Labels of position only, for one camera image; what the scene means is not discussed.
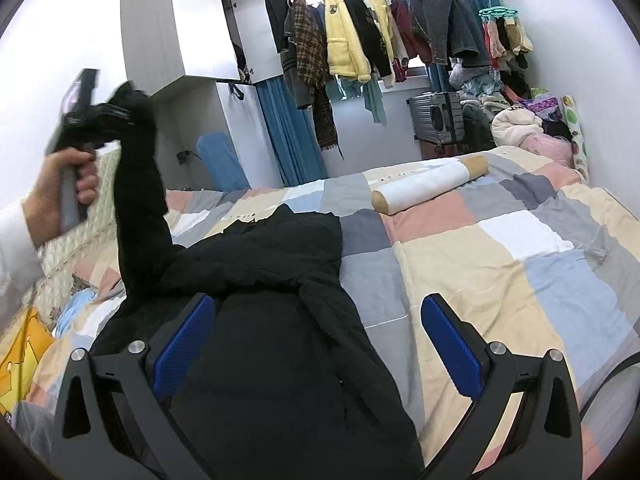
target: blue ironing board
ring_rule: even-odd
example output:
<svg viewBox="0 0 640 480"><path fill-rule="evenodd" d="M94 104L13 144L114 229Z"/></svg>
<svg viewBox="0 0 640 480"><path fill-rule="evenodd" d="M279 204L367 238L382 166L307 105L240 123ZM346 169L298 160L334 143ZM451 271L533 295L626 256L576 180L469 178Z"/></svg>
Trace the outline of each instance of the blue ironing board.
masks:
<svg viewBox="0 0 640 480"><path fill-rule="evenodd" d="M198 139L196 149L217 191L237 191L251 187L229 137L222 132Z"/></svg>

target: hand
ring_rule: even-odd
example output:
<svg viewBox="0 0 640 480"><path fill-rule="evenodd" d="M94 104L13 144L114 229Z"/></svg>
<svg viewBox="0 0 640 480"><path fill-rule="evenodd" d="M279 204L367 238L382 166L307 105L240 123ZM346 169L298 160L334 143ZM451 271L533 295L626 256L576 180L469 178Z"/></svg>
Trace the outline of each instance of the hand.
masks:
<svg viewBox="0 0 640 480"><path fill-rule="evenodd" d="M76 182L78 202L91 205L98 198L99 179L95 152L67 148L47 155L36 184L22 203L22 210L33 245L37 248L60 236L60 170L69 164L79 166Z"/></svg>

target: silver suitcase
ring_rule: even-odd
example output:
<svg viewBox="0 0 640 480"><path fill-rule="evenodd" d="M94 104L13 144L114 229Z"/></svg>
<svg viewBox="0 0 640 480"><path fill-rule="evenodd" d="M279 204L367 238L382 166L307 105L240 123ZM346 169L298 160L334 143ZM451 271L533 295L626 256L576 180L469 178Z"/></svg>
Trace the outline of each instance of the silver suitcase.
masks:
<svg viewBox="0 0 640 480"><path fill-rule="evenodd" d="M429 92L407 100L415 137L434 144L462 142L465 121L456 92Z"/></svg>

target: silver screw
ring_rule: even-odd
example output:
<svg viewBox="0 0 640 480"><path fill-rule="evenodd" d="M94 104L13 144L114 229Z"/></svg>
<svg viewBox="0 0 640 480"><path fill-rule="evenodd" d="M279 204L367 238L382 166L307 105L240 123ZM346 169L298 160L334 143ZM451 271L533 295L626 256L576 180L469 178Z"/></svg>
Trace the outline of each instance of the silver screw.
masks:
<svg viewBox="0 0 640 480"><path fill-rule="evenodd" d="M129 352L132 354L139 354L145 349L145 343L137 339L136 341L132 341L129 343Z"/></svg>
<svg viewBox="0 0 640 480"><path fill-rule="evenodd" d="M561 351L556 350L554 348L552 351L549 352L549 357L551 357L553 361L556 361L557 363L559 363L560 361L562 361L563 355Z"/></svg>
<svg viewBox="0 0 640 480"><path fill-rule="evenodd" d="M84 348L76 348L73 352L71 352L71 360L79 361L86 354L86 350Z"/></svg>
<svg viewBox="0 0 640 480"><path fill-rule="evenodd" d="M489 350L496 355L502 355L507 351L507 347L503 343L494 341L489 345Z"/></svg>

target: blue gripper pad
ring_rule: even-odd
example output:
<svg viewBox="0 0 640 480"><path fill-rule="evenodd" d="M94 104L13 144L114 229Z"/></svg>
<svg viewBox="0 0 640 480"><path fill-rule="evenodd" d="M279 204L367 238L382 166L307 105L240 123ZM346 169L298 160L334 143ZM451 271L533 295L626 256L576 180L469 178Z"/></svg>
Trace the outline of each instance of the blue gripper pad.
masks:
<svg viewBox="0 0 640 480"><path fill-rule="evenodd" d="M151 390L159 402L178 391L191 363L200 354L216 313L215 302L204 294L196 295L188 303L187 309L191 310L190 314L152 364Z"/></svg>
<svg viewBox="0 0 640 480"><path fill-rule="evenodd" d="M478 338L481 340L481 337L475 330L475 334L466 330L466 324L460 321L439 294L424 298L420 318L460 395L478 400L484 383L483 368L484 365L488 366L486 353L478 348ZM475 352L465 341L465 336L475 336ZM481 362L483 355L479 352L484 354L485 363Z"/></svg>

